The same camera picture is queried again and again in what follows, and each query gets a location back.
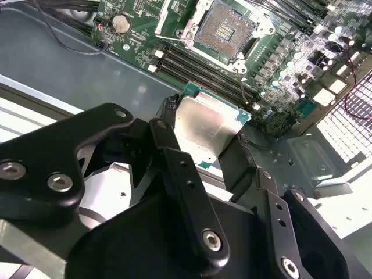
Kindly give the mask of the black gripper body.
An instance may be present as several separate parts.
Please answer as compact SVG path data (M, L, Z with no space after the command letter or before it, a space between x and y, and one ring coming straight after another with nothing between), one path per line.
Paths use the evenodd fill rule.
M212 199L230 245L214 278L268 278L269 264L253 214ZM164 195L130 207L83 236L71 251L66 278L203 278L189 240Z

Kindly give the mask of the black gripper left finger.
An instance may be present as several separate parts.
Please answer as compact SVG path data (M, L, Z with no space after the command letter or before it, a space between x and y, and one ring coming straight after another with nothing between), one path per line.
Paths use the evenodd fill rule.
M71 251L94 229L78 216L84 180L111 162L129 164L140 191L133 206L165 196L203 275L227 264L226 235L172 127L135 119L113 103L1 144L1 248L48 275L65 275Z

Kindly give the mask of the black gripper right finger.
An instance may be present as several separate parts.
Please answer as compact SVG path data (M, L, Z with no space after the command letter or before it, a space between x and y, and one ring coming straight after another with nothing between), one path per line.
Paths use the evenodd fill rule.
M278 190L274 176L254 161L243 133L218 160L232 202L245 198L253 213L256 278L371 278L303 193Z

